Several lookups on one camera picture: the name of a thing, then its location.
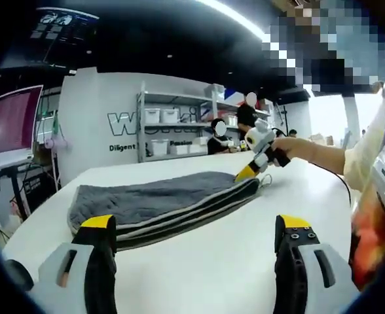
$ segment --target desk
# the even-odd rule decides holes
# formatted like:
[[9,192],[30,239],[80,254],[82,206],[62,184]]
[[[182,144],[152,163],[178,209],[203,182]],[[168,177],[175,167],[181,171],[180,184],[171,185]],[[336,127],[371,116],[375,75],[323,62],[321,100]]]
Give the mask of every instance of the desk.
[[[7,243],[3,254],[34,279],[42,261],[71,241],[67,209],[80,184],[139,184],[199,171],[236,174],[252,152],[90,169],[42,204]],[[334,175],[302,160],[271,166],[272,184],[260,197],[211,224],[147,247],[117,253],[119,313],[272,313],[276,288],[274,227],[278,214],[308,220],[320,241],[348,259],[350,205]]]

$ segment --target person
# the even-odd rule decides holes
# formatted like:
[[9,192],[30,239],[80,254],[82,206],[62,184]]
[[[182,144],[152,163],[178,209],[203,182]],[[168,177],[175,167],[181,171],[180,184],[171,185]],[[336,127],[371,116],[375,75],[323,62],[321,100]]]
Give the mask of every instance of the person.
[[244,141],[246,133],[255,127],[258,115],[253,106],[248,105],[248,102],[244,101],[238,107],[236,116],[238,117],[239,140]]
[[213,136],[207,142],[208,154],[214,155],[237,152],[236,148],[229,147],[229,139],[225,135],[220,136],[217,134],[216,125],[219,122],[225,123],[225,121],[220,118],[211,121],[211,130],[213,131]]
[[289,131],[289,136],[290,137],[297,137],[297,131],[295,129],[291,129]]
[[318,145],[305,139],[275,139],[272,148],[282,149],[289,159],[300,158],[344,175],[348,185],[362,192],[352,218],[350,265],[354,283],[363,289],[375,276],[385,255],[385,208],[371,179],[371,167],[382,147],[385,130],[385,95],[377,116],[354,148]]

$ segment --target gray cloth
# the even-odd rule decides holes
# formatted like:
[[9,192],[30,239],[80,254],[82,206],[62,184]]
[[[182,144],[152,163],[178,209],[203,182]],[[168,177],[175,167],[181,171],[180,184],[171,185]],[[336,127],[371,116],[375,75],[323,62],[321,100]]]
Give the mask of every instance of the gray cloth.
[[157,220],[196,209],[212,198],[228,194],[249,180],[234,183],[234,175],[203,172],[131,186],[81,185],[69,209],[73,233],[87,219],[115,215],[117,229],[142,227]]

